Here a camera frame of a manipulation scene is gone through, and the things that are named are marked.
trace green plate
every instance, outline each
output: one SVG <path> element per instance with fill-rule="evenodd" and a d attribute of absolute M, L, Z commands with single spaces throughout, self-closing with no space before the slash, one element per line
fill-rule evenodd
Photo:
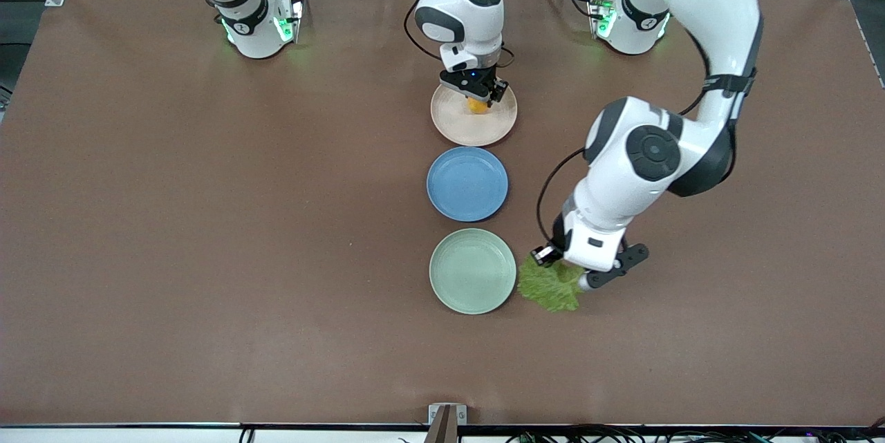
<path fill-rule="evenodd" d="M 516 261 L 501 238 L 483 229 L 452 232 L 430 257 L 430 286 L 446 307 L 485 314 L 507 301 L 516 283 Z"/>

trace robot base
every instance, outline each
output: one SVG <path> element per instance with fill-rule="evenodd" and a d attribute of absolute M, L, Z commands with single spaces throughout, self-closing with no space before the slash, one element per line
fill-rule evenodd
<path fill-rule="evenodd" d="M 301 27 L 301 11 L 303 3 L 293 0 L 268 0 L 268 14 L 256 25 L 250 35 L 242 35 L 234 27 L 228 27 L 227 40 L 247 58 L 269 58 L 279 52 L 286 44 L 296 43 L 298 30 Z"/>
<path fill-rule="evenodd" d="M 625 55 L 641 55 L 650 50 L 664 36 L 670 15 L 660 22 L 657 30 L 639 30 L 625 14 L 622 0 L 588 0 L 588 11 L 603 16 L 603 20 L 590 18 L 590 32 L 612 49 Z"/>

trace blue plate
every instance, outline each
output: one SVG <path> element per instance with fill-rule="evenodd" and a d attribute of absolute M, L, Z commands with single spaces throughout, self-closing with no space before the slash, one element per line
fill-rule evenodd
<path fill-rule="evenodd" d="M 430 203 L 452 220 L 477 222 L 500 209 L 507 172 L 497 157 L 478 147 L 456 147 L 436 159 L 427 174 Z"/>

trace brown tablecloth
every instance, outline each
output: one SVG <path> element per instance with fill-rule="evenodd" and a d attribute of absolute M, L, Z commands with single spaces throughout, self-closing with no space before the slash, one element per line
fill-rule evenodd
<path fill-rule="evenodd" d="M 736 172 L 633 222 L 651 259 L 549 314 L 465 317 L 427 281 L 465 227 L 427 200 L 440 70 L 411 0 L 310 0 L 299 46 L 225 43 L 203 0 L 46 12 L 0 137 L 0 421 L 868 424 L 885 412 L 885 93 L 845 0 L 761 0 Z M 519 100 L 505 206 L 534 200 L 598 111 L 678 110 L 698 52 L 589 37 L 566 0 L 506 0 Z M 550 220 L 586 166 L 550 188 Z"/>

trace green led light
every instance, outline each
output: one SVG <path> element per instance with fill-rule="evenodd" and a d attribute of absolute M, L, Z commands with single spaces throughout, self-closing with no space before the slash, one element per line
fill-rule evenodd
<path fill-rule="evenodd" d="M 602 20 L 600 20 L 600 22 L 599 22 L 599 36 L 600 37 L 607 37 L 607 36 L 609 36 L 609 34 L 611 34 L 611 25 L 614 24 L 613 21 L 614 21 L 616 15 L 617 15 L 617 13 L 613 9 L 608 12 L 606 17 L 604 17 Z"/>
<path fill-rule="evenodd" d="M 224 21 L 224 18 L 221 19 L 221 26 L 224 27 L 224 31 L 227 32 L 227 40 L 233 44 L 234 36 L 230 33 L 230 27 L 227 26 L 227 21 Z"/>
<path fill-rule="evenodd" d="M 279 38 L 282 39 L 283 42 L 292 40 L 292 24 L 286 21 L 285 18 L 274 18 L 274 21 L 276 22 L 277 31 L 279 32 Z"/>
<path fill-rule="evenodd" d="M 661 30 L 658 32 L 658 39 L 664 36 L 664 30 L 667 29 L 667 22 L 670 21 L 670 15 L 667 15 L 664 18 L 664 21 L 661 21 Z"/>

